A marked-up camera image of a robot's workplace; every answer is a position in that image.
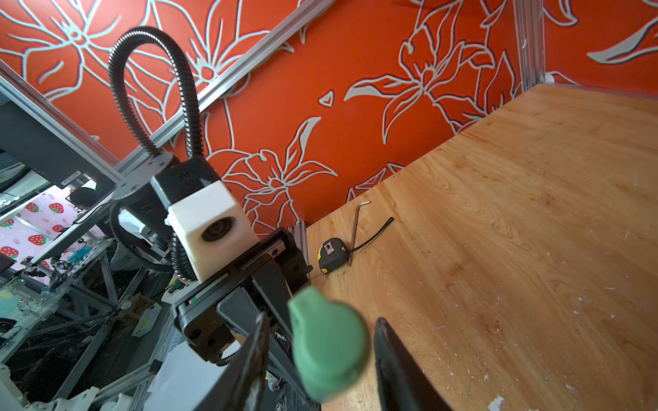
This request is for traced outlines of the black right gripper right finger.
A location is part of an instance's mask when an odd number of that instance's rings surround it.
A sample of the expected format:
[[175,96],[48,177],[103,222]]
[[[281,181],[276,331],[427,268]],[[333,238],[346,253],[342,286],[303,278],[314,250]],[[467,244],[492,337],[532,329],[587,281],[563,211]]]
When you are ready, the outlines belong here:
[[376,321],[374,351],[382,410],[451,410],[384,318]]

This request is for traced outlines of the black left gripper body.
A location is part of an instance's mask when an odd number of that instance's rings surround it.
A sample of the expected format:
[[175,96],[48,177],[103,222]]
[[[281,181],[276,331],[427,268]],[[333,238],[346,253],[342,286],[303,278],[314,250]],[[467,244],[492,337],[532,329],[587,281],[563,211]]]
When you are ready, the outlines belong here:
[[255,330],[260,314],[291,342],[288,302],[311,271],[293,234],[277,229],[172,304],[174,325],[200,358],[228,362],[238,335]]

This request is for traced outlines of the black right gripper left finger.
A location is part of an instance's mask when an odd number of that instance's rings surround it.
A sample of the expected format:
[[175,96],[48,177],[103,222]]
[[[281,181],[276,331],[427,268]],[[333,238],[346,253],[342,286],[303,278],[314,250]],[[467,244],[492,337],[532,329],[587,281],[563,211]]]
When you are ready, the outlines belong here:
[[255,330],[195,410],[261,410],[269,337],[268,320],[259,313]]

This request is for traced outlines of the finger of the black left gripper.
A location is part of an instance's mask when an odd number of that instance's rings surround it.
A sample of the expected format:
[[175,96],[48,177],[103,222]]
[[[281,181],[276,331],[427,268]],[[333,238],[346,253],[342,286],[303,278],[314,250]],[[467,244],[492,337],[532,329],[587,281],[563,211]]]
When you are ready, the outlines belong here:
[[291,291],[279,265],[274,260],[265,261],[252,274],[252,281],[284,333],[291,334],[291,317],[288,308]]
[[[256,330],[260,311],[251,301],[221,301],[217,306],[217,311],[227,323],[245,336],[249,336]],[[268,366],[284,378],[284,382],[296,394],[300,406],[308,406],[308,395],[302,386],[291,354],[288,354],[278,344],[274,332],[270,332]]]

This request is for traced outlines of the green pen cap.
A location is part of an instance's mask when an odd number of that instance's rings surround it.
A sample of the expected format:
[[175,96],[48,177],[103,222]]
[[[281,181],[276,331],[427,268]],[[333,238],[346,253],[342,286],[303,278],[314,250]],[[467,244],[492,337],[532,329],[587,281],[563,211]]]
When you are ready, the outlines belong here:
[[315,402],[331,401],[365,371],[371,349],[368,326],[355,308],[325,298],[313,286],[295,294],[288,308],[292,356],[303,388]]

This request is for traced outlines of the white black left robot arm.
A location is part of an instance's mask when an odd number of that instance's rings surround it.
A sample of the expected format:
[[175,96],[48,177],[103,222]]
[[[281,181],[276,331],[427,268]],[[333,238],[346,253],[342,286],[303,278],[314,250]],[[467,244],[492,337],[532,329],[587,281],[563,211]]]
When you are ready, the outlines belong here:
[[[159,47],[174,70],[182,100],[185,161],[159,149],[138,119],[126,90],[125,68],[140,46]],[[136,203],[147,226],[171,236],[169,265],[145,267],[172,273],[190,284],[173,302],[175,328],[202,360],[224,373],[200,401],[201,409],[255,410],[266,373],[282,378],[308,410],[318,402],[303,388],[292,361],[288,308],[308,283],[310,268],[291,232],[277,229],[259,239],[231,191],[204,155],[195,82],[181,47],[156,27],[134,27],[111,48],[110,89],[133,137],[155,162],[137,180],[126,177],[113,194],[110,224],[130,253],[135,245],[119,225],[124,205]]]

